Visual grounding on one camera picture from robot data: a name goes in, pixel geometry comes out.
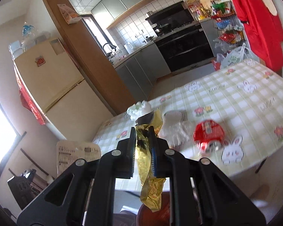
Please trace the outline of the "gold foil wrapper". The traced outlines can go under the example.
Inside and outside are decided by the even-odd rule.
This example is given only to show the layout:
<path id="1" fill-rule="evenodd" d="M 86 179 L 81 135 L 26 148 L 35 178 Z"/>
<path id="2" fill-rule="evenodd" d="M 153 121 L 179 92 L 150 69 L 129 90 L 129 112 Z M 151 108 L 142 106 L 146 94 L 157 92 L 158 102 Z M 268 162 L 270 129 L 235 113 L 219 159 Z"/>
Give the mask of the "gold foil wrapper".
<path id="1" fill-rule="evenodd" d="M 149 141 L 149 128 L 153 126 L 157 135 L 163 121 L 160 109 L 142 117 L 142 124 L 135 127 L 136 156 L 138 175 L 141 181 L 141 202 L 152 212 L 161 209 L 161 194 L 165 178 L 156 178 L 152 171 L 152 149 Z"/>

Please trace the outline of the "crushed red soda can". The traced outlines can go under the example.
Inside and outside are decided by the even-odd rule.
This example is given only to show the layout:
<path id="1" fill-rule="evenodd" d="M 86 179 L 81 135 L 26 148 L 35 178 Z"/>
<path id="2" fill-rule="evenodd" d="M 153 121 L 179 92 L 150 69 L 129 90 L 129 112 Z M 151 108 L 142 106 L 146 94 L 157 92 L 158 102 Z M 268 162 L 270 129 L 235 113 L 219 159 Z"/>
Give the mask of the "crushed red soda can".
<path id="1" fill-rule="evenodd" d="M 212 153 L 222 148 L 225 133 L 220 124 L 208 119 L 195 127 L 194 143 L 201 153 Z"/>

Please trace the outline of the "white plastic bag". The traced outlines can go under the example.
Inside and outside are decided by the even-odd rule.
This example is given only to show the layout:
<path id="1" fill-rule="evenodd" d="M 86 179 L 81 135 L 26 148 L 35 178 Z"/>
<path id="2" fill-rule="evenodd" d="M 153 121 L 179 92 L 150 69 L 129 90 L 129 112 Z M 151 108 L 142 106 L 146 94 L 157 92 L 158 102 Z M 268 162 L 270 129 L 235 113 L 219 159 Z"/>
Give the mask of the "white plastic bag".
<path id="1" fill-rule="evenodd" d="M 136 121 L 138 118 L 150 113 L 152 111 L 152 107 L 149 102 L 142 101 L 137 102 L 130 106 L 126 113 L 130 116 L 132 121 Z"/>

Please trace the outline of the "white foam net roll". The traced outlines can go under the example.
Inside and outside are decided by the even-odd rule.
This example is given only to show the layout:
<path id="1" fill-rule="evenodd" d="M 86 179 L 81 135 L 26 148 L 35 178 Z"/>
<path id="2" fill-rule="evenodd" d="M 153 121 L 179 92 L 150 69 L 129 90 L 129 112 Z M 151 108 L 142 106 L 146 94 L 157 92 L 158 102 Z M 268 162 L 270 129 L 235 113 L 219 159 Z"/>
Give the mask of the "white foam net roll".
<path id="1" fill-rule="evenodd" d="M 167 141 L 169 147 L 178 147 L 193 139 L 195 125 L 189 121 L 164 122 L 158 133 L 159 138 Z"/>

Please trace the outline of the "cream refrigerator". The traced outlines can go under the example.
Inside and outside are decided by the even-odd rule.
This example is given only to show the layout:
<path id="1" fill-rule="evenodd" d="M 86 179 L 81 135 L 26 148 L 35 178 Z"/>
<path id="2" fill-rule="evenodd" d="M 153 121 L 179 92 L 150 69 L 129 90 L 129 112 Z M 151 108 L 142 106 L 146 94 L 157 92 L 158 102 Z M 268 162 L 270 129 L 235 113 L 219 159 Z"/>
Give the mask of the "cream refrigerator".
<path id="1" fill-rule="evenodd" d="M 92 141 L 112 118 L 58 38 L 33 46 L 14 64 L 24 90 L 58 139 Z"/>

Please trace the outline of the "red fabric banner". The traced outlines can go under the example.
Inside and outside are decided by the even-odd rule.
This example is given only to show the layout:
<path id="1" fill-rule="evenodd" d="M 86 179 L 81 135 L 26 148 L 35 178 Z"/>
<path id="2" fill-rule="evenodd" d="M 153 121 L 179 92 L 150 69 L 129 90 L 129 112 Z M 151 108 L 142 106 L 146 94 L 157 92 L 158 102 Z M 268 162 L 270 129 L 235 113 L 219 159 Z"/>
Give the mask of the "red fabric banner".
<path id="1" fill-rule="evenodd" d="M 40 125 L 45 125 L 45 120 L 43 118 L 43 115 L 41 114 L 39 109 L 36 107 L 36 104 L 32 101 L 31 97 L 29 96 L 27 89 L 24 87 L 23 82 L 21 81 L 15 66 L 14 66 L 14 72 L 19 87 L 19 95 L 22 106 L 27 110 L 29 110 L 31 113 L 33 113 L 34 117 L 36 118 L 36 120 Z"/>

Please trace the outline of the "grey lower cabinets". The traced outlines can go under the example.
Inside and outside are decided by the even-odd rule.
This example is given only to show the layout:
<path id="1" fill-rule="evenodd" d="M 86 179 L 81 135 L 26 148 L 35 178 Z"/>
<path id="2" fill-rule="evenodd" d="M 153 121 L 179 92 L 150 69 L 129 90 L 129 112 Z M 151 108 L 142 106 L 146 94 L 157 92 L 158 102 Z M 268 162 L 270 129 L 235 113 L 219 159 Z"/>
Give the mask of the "grey lower cabinets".
<path id="1" fill-rule="evenodd" d="M 128 55 L 114 68 L 136 102 L 148 99 L 156 81 L 171 73 L 153 42 Z"/>

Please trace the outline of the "white electric kettle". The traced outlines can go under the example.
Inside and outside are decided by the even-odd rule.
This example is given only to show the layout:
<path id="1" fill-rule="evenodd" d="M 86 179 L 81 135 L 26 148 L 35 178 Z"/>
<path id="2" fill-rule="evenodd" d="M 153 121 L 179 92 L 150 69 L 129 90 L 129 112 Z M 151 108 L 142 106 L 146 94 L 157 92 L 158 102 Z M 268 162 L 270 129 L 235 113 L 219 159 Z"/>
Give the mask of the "white electric kettle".
<path id="1" fill-rule="evenodd" d="M 131 54 L 131 53 L 133 53 L 135 51 L 135 49 L 134 49 L 134 47 L 132 46 L 131 43 L 126 43 L 124 45 L 124 48 L 126 49 L 128 54 Z"/>

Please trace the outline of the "white green shopping bag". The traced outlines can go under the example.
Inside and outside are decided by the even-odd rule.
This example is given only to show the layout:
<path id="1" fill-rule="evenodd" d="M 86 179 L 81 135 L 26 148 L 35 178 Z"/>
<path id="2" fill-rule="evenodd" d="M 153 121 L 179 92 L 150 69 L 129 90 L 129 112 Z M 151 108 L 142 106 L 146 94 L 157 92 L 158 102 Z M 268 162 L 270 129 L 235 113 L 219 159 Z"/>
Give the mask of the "white green shopping bag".
<path id="1" fill-rule="evenodd" d="M 242 46 L 235 48 L 232 50 L 222 61 L 221 68 L 226 68 L 232 64 L 239 63 L 245 58 L 245 50 L 248 49 L 246 44 L 243 43 Z"/>

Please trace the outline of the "black oven range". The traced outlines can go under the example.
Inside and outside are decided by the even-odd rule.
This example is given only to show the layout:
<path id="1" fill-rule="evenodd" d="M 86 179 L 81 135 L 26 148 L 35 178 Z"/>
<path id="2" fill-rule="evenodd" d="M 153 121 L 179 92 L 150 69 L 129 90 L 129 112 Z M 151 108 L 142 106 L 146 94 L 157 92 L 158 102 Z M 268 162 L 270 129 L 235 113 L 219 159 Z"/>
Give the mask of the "black oven range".
<path id="1" fill-rule="evenodd" d="M 153 13 L 146 21 L 155 31 L 154 42 L 172 73 L 202 66 L 214 57 L 203 27 L 184 1 Z"/>

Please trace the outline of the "red hanging apron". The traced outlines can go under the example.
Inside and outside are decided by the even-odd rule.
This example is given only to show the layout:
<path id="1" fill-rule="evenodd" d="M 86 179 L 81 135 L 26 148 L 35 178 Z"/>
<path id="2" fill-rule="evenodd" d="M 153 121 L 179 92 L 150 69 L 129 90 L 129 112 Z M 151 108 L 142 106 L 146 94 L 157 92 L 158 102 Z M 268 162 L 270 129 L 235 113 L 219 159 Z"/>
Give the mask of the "red hanging apron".
<path id="1" fill-rule="evenodd" d="M 272 0 L 232 0 L 251 50 L 276 73 L 283 68 L 283 27 Z"/>

